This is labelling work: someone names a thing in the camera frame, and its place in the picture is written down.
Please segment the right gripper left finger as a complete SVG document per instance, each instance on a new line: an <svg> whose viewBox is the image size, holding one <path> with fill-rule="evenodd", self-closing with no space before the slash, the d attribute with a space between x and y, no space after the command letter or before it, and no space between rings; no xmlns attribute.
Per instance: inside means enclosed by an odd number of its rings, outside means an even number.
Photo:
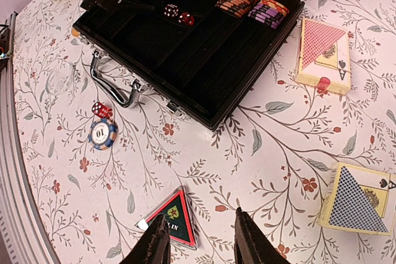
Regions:
<svg viewBox="0 0 396 264"><path fill-rule="evenodd" d="M122 260L122 264L163 264L171 262L170 232L163 214L159 214Z"/></svg>

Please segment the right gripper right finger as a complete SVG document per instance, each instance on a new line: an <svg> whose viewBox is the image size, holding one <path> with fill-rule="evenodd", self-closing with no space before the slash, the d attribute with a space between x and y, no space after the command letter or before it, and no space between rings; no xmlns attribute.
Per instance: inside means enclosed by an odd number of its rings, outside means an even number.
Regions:
<svg viewBox="0 0 396 264"><path fill-rule="evenodd" d="M289 264L241 207L236 209L234 255L236 264Z"/></svg>

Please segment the blue playing card deck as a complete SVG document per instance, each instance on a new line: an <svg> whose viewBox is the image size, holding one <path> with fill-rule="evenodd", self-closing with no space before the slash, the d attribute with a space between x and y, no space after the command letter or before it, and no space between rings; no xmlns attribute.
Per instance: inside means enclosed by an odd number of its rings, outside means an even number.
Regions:
<svg viewBox="0 0 396 264"><path fill-rule="evenodd" d="M317 223L324 228L390 236L395 225L395 175L334 163Z"/></svg>

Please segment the black poker set case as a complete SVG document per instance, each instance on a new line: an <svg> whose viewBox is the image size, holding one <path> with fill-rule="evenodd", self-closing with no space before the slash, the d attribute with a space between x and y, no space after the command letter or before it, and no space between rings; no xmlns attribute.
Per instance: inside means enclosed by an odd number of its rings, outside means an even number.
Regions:
<svg viewBox="0 0 396 264"><path fill-rule="evenodd" d="M210 130L228 117L275 53L306 0L276 0L290 13L277 29L216 7L219 0L84 0L74 27L111 58ZM193 26L164 15L167 4Z"/></svg>

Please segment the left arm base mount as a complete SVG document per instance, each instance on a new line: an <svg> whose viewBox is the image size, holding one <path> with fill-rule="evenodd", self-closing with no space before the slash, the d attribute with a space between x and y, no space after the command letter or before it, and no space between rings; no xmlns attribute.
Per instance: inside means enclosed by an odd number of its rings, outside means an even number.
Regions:
<svg viewBox="0 0 396 264"><path fill-rule="evenodd" d="M8 60L12 54L11 28L1 24L1 62Z"/></svg>

